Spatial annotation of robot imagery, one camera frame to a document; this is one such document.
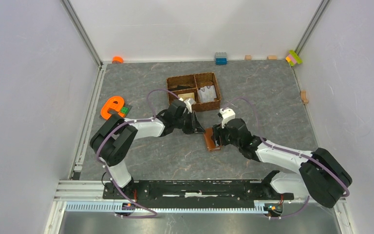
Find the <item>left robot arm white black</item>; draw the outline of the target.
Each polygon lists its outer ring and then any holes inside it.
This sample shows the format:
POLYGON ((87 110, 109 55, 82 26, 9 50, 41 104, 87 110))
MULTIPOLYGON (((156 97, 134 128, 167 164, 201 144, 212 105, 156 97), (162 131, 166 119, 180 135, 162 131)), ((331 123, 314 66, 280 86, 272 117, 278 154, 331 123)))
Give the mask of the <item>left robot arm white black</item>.
POLYGON ((110 174, 117 195, 125 199, 133 194, 133 178, 124 159, 134 140, 165 137, 175 129, 182 130, 186 135, 205 132, 192 109, 195 103, 192 98, 175 99, 167 109, 146 119, 129 119, 113 114, 94 134, 90 147, 110 174))

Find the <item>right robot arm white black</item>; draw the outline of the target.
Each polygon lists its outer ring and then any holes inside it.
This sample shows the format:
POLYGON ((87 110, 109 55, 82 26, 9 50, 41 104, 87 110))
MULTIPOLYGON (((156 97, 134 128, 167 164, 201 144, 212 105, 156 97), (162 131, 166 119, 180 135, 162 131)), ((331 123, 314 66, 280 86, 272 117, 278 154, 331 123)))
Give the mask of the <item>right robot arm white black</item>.
POLYGON ((251 134, 243 119, 212 127, 211 139, 216 146, 232 145, 247 159, 278 165, 291 171, 274 172, 262 185, 262 194, 274 199, 279 194, 309 196, 326 208, 349 195, 353 179, 333 155, 324 148, 301 151, 280 146, 251 134))

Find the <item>brown leather card holder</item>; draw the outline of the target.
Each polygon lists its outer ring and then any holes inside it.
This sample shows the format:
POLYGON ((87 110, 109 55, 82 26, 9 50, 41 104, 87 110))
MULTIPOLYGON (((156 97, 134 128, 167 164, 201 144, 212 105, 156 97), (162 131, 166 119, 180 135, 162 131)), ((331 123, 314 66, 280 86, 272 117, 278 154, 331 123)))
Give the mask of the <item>brown leather card holder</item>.
POLYGON ((212 128, 206 128, 204 133, 204 140, 206 144, 206 148, 209 152, 215 152, 220 151, 221 146, 217 146, 216 142, 213 138, 213 129, 212 128))

